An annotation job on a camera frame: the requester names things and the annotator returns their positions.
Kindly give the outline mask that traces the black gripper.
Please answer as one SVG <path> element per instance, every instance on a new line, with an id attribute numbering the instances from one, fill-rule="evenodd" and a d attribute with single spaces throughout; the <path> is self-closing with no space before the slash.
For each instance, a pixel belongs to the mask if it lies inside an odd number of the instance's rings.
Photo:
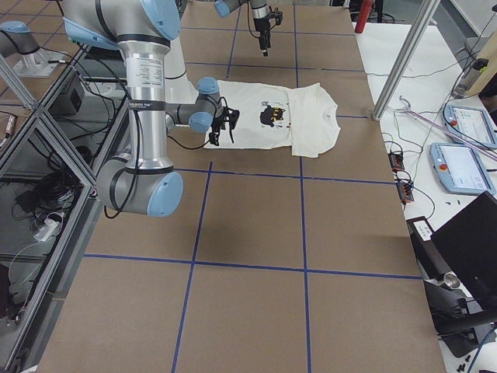
<path id="1" fill-rule="evenodd" d="M 228 133 L 232 135 L 232 131 L 236 127 L 239 116 L 239 110 L 223 106 L 221 114 L 215 117 L 213 123 L 211 124 L 211 132 L 209 133 L 209 144 L 216 147 L 219 146 L 219 136 L 221 130 L 226 130 L 228 128 Z"/>
<path id="2" fill-rule="evenodd" d="M 271 48 L 270 30 L 273 28 L 272 21 L 279 26 L 283 21 L 283 13 L 276 7 L 269 5 L 251 5 L 250 11 L 255 27 L 256 37 L 258 38 L 259 48 L 264 57 L 269 55 Z"/>

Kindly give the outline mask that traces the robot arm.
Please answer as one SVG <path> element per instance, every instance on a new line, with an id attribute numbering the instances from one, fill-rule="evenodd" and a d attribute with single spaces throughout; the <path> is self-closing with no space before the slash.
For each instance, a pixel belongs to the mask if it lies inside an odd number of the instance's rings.
<path id="1" fill-rule="evenodd" d="M 182 198 L 183 179 L 167 155 L 174 126 L 186 124 L 218 145 L 233 131 L 239 111 L 228 107 L 214 78 L 197 84 L 194 103 L 166 102 L 165 56 L 179 37 L 174 1 L 66 1 L 64 26 L 74 42 L 120 52 L 125 67 L 130 150 L 113 156 L 97 176 L 105 207 L 153 217 L 172 214 Z"/>
<path id="2" fill-rule="evenodd" d="M 271 31 L 283 22 L 283 13 L 268 5 L 265 0 L 217 0 L 214 8 L 221 18 L 225 18 L 242 6 L 247 6 L 248 31 L 259 42 L 259 49 L 264 57 L 269 55 L 271 48 Z"/>

